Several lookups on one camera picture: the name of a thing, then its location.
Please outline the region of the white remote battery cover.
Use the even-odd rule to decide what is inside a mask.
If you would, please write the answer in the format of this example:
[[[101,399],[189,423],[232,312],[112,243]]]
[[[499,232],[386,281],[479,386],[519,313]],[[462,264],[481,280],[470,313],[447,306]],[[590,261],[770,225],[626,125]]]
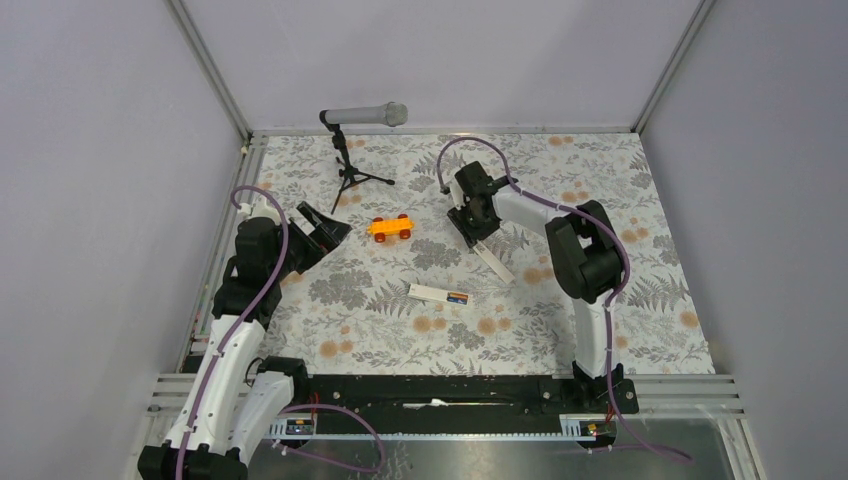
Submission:
[[[514,275],[483,242],[477,242],[472,250],[505,284],[509,285],[515,281]]]

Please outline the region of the white remote control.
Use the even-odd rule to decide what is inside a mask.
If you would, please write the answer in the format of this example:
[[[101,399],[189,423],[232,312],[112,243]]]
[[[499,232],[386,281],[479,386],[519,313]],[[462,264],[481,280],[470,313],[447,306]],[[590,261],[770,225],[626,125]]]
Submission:
[[[424,285],[419,285],[419,284],[410,284],[409,289],[408,289],[408,296],[410,298],[413,298],[413,299],[416,299],[416,300],[421,300],[421,301],[459,305],[459,304],[455,304],[455,303],[449,303],[449,302],[446,301],[446,297],[447,297],[449,292],[456,292],[456,291],[444,290],[444,289],[439,289],[439,288],[434,288],[434,287],[429,287],[429,286],[424,286]],[[468,304],[467,305],[460,305],[460,306],[469,306],[472,303],[471,296],[469,294],[467,294],[467,295],[469,296]]]

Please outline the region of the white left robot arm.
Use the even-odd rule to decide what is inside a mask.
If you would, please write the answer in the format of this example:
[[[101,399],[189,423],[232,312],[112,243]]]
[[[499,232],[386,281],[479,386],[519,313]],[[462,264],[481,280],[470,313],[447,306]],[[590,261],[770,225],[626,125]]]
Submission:
[[[282,280],[315,266],[352,228],[307,202],[297,209],[310,232],[265,200],[242,208],[247,216],[214,296],[209,345],[165,439],[142,449],[137,469],[144,479],[245,479],[277,414],[309,401],[304,362],[283,357],[262,360],[245,402],[237,398],[282,299]]]

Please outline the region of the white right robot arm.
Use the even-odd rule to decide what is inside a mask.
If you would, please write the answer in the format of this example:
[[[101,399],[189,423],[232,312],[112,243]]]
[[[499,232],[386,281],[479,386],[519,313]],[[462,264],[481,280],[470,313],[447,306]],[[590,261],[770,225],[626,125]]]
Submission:
[[[508,174],[490,176],[482,165],[463,166],[455,181],[440,184],[451,197],[447,216],[473,248],[504,222],[518,224],[547,241],[554,277],[575,311],[575,402],[597,412],[613,398],[619,364],[612,351],[615,299],[630,266],[604,207],[589,201],[558,205],[521,189]]]

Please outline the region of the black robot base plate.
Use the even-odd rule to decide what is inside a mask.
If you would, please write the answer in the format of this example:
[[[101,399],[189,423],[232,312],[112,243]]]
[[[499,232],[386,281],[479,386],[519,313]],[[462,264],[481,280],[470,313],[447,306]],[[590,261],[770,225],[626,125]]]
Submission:
[[[552,375],[338,375],[308,373],[301,359],[268,357],[248,367],[254,375],[282,372],[294,385],[295,405],[319,413],[339,413],[357,420],[412,412],[494,412],[519,415],[585,415],[611,421],[616,414],[636,414],[640,407],[632,380],[622,366],[609,394],[582,389],[575,376]]]

